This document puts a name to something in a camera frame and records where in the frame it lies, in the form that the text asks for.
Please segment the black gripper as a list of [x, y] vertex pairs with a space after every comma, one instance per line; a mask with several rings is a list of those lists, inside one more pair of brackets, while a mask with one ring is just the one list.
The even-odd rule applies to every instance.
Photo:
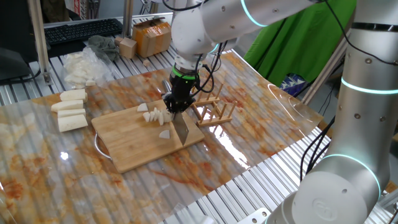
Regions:
[[186, 111], [196, 99], [191, 96], [191, 89], [195, 86], [195, 80], [187, 80], [181, 77], [170, 77], [172, 85], [171, 93], [163, 94], [163, 101], [170, 113], [182, 113]]

